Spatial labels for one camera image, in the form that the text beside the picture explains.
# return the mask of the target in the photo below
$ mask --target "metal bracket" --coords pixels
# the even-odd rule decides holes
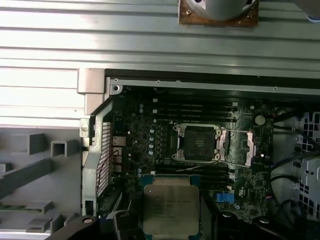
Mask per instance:
[[[84,95],[84,114],[92,115],[109,96],[108,79],[104,68],[79,68],[77,93]]]

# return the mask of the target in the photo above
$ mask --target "screw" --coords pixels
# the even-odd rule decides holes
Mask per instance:
[[[81,131],[87,132],[89,130],[88,124],[82,124],[81,125]]]
[[[83,219],[83,222],[84,222],[85,224],[89,224],[89,223],[92,223],[93,220],[92,220],[91,218],[86,218],[86,219]]]
[[[270,223],[269,219],[267,219],[265,217],[260,218],[259,222],[262,224],[269,224]]]

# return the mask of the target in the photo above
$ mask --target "gray plastic bracket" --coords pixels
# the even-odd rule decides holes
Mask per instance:
[[[76,140],[54,140],[51,142],[51,157],[64,155],[65,158],[79,152],[79,143]]]

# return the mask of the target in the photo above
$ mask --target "perforated metal panel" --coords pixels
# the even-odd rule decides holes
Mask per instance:
[[[96,194],[99,197],[109,184],[110,156],[111,156],[111,123],[102,124],[101,157],[96,169]]]
[[[304,115],[300,129],[316,142],[320,142],[320,112],[310,112]],[[300,142],[303,152],[310,152],[313,146],[305,139]],[[308,217],[319,220],[320,211],[320,159],[316,157],[304,160],[301,164],[299,204],[303,207]]]

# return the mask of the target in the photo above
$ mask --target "black cable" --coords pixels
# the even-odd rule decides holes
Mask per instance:
[[[292,175],[278,175],[278,176],[274,176],[270,179],[271,182],[273,182],[274,180],[277,180],[277,179],[289,179],[291,182],[294,182],[296,184],[299,183],[299,179],[295,176],[292,176]]]
[[[296,132],[299,133],[306,141],[308,141],[308,144],[311,144],[314,149],[320,150],[320,145],[315,140],[302,131],[296,130]]]
[[[305,210],[303,209],[303,207],[295,200],[292,200],[292,199],[288,199],[288,200],[284,200],[280,205],[279,205],[279,209],[278,211],[280,211],[280,209],[284,209],[285,205],[287,204],[294,204],[296,207],[299,208],[300,210],[300,215],[303,219],[307,219],[307,215],[306,215],[306,212]]]
[[[308,143],[311,144],[314,149],[320,150],[320,145],[315,140],[313,140],[311,137],[309,137],[306,133],[304,133],[303,131],[300,131],[298,129],[294,130],[292,127],[289,127],[289,126],[273,125],[273,128],[285,130],[285,131],[290,131],[290,132],[296,132],[297,134],[300,134],[306,141],[308,141]]]
[[[309,151],[309,152],[302,152],[300,154],[295,154],[293,156],[290,156],[288,158],[285,158],[284,160],[278,161],[277,163],[275,163],[272,167],[271,167],[271,171],[285,165],[288,163],[292,163],[293,161],[297,160],[297,159],[307,159],[307,158],[311,158],[311,157],[315,157],[317,155],[320,155],[320,150],[316,150],[316,151]]]
[[[280,129],[280,130],[286,130],[286,131],[292,131],[292,127],[289,126],[277,126],[277,125],[273,125],[274,129]]]
[[[274,118],[274,123],[283,122],[285,120],[288,120],[290,118],[293,118],[295,116],[303,115],[307,109],[303,107],[303,109],[295,109],[293,111],[289,111],[283,114],[280,114]]]

